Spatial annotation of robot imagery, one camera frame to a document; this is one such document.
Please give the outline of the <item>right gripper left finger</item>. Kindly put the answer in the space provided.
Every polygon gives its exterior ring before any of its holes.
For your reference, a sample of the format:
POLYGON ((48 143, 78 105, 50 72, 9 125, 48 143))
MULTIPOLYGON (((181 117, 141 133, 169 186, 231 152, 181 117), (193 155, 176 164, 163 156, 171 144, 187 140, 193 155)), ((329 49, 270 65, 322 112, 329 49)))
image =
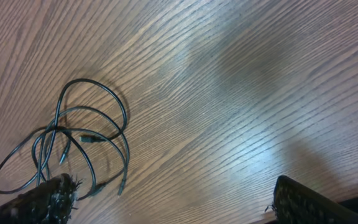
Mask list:
POLYGON ((67 224, 80 181, 61 174, 0 206, 0 224, 67 224))

